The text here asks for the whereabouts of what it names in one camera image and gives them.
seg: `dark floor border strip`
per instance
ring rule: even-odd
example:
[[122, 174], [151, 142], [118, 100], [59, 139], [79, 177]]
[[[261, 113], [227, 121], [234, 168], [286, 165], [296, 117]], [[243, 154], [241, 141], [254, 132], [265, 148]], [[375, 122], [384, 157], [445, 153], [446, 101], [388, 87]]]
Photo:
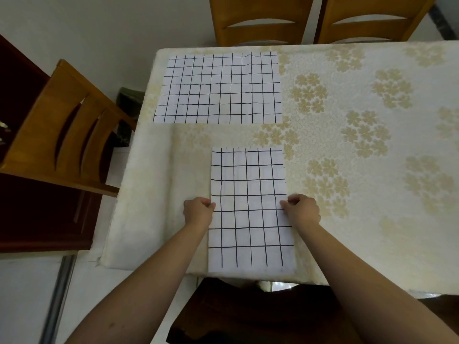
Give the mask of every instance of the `dark floor border strip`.
[[432, 21], [435, 23], [437, 30], [443, 37], [443, 40], [457, 40], [458, 37], [450, 27], [448, 21], [445, 19], [443, 13], [440, 11], [437, 5], [433, 5], [429, 10], [429, 15]]
[[55, 342], [76, 259], [76, 254], [62, 257], [39, 344], [54, 344]]

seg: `chair backrest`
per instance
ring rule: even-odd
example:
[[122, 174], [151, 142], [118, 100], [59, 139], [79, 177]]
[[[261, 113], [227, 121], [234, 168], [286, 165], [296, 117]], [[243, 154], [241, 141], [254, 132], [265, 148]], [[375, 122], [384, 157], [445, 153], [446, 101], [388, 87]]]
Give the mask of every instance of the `chair backrest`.
[[[406, 41], [435, 0], [323, 0], [314, 43], [348, 38], [384, 38]], [[336, 22], [365, 15], [399, 19]]]
[[65, 60], [33, 104], [0, 166], [0, 172], [117, 196], [100, 182], [100, 157], [126, 115]]
[[[313, 0], [209, 0], [219, 46], [275, 40], [300, 44]], [[231, 25], [255, 19], [280, 19], [289, 23]]]

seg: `paper with black grid lines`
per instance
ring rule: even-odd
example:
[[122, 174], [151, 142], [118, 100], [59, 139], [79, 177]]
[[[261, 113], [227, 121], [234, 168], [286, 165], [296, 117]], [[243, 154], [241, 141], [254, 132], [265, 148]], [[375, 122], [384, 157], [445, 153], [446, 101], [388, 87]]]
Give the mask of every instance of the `paper with black grid lines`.
[[287, 198], [283, 147], [212, 149], [209, 272], [295, 269], [291, 226], [279, 201]]
[[169, 59], [156, 123], [282, 123], [277, 52]]

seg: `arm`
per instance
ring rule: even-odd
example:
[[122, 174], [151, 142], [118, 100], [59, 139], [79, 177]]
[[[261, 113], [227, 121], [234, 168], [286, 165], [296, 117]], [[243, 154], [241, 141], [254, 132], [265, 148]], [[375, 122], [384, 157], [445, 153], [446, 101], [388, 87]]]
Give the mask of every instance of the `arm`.
[[427, 307], [325, 231], [313, 198], [292, 195], [281, 205], [366, 341], [459, 343], [459, 337]]
[[185, 226], [91, 310], [66, 344], [150, 343], [214, 209], [209, 199], [186, 200]]

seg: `hand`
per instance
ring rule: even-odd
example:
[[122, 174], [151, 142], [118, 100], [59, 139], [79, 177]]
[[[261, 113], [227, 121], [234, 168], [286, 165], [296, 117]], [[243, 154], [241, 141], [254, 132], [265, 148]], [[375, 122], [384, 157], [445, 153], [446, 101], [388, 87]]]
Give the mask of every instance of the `hand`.
[[202, 228], [209, 228], [212, 222], [212, 213], [215, 210], [215, 203], [210, 199], [196, 197], [193, 200], [183, 202], [183, 214], [185, 225], [194, 225]]
[[308, 198], [304, 194], [293, 194], [288, 197], [288, 202], [281, 200], [280, 206], [296, 229], [320, 222], [319, 207], [314, 198]]

